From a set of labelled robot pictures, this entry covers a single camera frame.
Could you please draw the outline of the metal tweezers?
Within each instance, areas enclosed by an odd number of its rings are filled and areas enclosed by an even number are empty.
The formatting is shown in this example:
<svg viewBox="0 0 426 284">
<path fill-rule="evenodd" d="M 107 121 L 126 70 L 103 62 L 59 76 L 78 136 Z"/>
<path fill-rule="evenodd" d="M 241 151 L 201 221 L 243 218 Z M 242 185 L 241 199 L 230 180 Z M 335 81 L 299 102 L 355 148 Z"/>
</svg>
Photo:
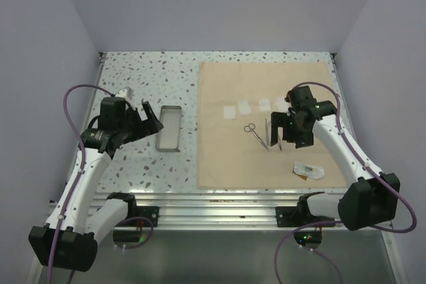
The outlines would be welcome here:
<svg viewBox="0 0 426 284">
<path fill-rule="evenodd" d="M 266 136 L 266 146 L 270 145 L 270 133 L 269 133 L 269 122 L 265 118 L 265 136 Z"/>
</svg>

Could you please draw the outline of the long surgical scissors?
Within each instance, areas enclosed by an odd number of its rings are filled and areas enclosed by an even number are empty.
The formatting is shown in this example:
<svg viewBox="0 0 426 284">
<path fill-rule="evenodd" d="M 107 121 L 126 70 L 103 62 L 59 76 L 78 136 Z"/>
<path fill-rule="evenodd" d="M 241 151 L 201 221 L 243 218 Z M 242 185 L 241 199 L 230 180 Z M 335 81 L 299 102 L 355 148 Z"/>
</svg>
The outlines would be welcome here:
<svg viewBox="0 0 426 284">
<path fill-rule="evenodd" d="M 269 150 L 267 144 L 260 138 L 259 134 L 256 132 L 256 125 L 254 123 L 249 123 L 244 126 L 244 131 L 253 134 L 256 140 L 266 149 Z"/>
</svg>

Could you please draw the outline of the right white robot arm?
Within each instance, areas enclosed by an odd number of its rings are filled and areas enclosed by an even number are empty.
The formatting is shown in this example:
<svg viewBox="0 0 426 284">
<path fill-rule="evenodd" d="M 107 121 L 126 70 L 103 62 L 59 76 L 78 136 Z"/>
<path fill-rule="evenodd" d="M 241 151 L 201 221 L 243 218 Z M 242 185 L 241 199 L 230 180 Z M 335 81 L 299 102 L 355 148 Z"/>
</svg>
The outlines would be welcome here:
<svg viewBox="0 0 426 284">
<path fill-rule="evenodd" d="M 313 225 L 320 221 L 339 220 L 351 231 L 391 221 L 397 211 L 399 178 L 376 166 L 343 126 L 340 103 L 317 101 L 307 82 L 286 95 L 290 107 L 271 114 L 270 144 L 282 140 L 296 148 L 307 148 L 318 139 L 342 173 L 347 191 L 342 196 L 313 192 L 300 196 L 288 216 L 292 225 Z"/>
</svg>

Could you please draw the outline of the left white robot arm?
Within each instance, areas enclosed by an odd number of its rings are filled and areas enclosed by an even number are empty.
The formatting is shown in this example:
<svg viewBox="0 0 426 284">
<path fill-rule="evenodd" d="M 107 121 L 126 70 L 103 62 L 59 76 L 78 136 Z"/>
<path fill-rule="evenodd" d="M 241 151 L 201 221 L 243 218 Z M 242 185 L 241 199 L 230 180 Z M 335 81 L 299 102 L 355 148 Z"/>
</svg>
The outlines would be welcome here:
<svg viewBox="0 0 426 284">
<path fill-rule="evenodd" d="M 76 165 L 58 204 L 45 224 L 32 227 L 29 233 L 29 243 L 41 265 L 88 271 L 99 244 L 115 226 L 129 226 L 136 221 L 155 226 L 140 214 L 135 196 L 129 193 L 111 193 L 101 209 L 89 214 L 99 181 L 116 151 L 163 129 L 149 102 L 143 102 L 142 109 L 145 119 L 124 97 L 102 99 L 99 115 L 81 134 Z"/>
</svg>

